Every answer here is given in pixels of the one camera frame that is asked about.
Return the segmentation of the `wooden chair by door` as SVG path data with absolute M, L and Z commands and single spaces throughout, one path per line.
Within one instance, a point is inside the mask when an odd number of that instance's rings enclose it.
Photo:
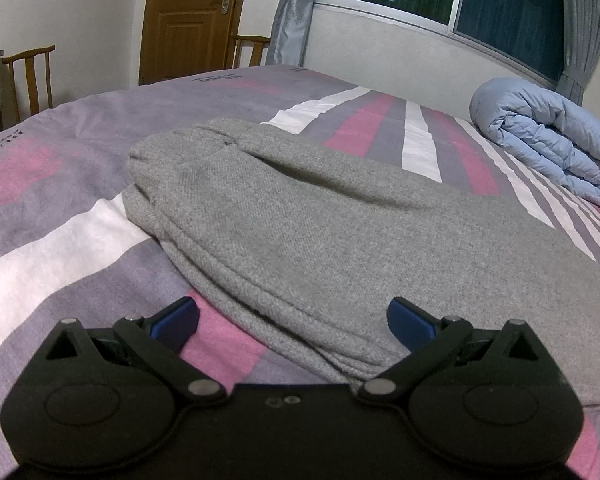
M 242 50 L 244 50 L 244 47 L 250 49 L 248 66 L 260 66 L 264 51 L 268 48 L 271 42 L 271 39 L 268 37 L 256 35 L 233 34 L 232 40 L 234 44 L 234 53 L 232 57 L 233 68 L 239 68 L 242 66 Z

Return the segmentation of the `folded light blue duvet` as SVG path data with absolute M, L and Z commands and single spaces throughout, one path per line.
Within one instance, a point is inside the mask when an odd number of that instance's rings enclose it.
M 559 93 L 498 77 L 469 103 L 480 133 L 556 185 L 600 206 L 600 121 Z

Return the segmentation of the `grey curtain right side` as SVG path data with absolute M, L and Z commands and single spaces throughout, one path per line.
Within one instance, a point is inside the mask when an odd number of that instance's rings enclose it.
M 556 91 L 581 105 L 600 60 L 600 0 L 562 0 L 564 62 Z

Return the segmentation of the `grey curtain by door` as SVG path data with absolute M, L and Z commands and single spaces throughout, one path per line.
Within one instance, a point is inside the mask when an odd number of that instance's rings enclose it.
M 302 65 L 314 1 L 279 0 L 274 14 L 266 65 Z

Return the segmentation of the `purple pink striped bed sheet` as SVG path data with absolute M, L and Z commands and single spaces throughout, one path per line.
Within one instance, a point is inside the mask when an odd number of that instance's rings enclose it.
M 126 218 L 130 148 L 215 117 L 266 122 L 330 148 L 509 200 L 575 247 L 600 277 L 600 208 L 551 184 L 463 119 L 321 73 L 242 68 L 89 96 L 0 133 L 0 408 L 61 318 L 106 326 L 192 288 Z M 585 284 L 576 348 L 600 354 L 600 286 Z M 0 479 L 14 468 L 0 428 Z

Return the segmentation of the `grey knit pants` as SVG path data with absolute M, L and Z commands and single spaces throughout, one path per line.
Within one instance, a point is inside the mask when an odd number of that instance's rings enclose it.
M 269 125 L 215 119 L 135 144 L 128 218 L 221 313 L 331 382 L 406 356 L 403 297 L 479 327 L 527 321 L 600 405 L 600 265 L 509 200 L 475 196 Z

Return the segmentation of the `brown wooden door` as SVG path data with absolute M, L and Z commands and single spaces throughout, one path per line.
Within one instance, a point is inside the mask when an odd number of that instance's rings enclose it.
M 230 66 L 244 0 L 146 0 L 138 82 Z

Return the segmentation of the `wooden chair by wall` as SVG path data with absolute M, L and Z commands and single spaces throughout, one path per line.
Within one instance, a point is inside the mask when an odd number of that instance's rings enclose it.
M 27 97 L 29 101 L 29 114 L 31 116 L 41 111 L 40 92 L 38 92 L 38 78 L 36 78 L 35 59 L 38 56 L 44 58 L 44 82 L 46 90 L 46 105 L 48 108 L 54 107 L 52 74 L 50 73 L 50 55 L 56 50 L 54 44 L 46 47 L 24 50 L 14 55 L 2 56 L 1 61 L 7 67 L 9 76 L 10 98 L 14 108 L 16 122 L 22 121 L 20 112 L 19 98 L 16 83 L 15 65 L 23 62 L 24 78 L 26 78 Z

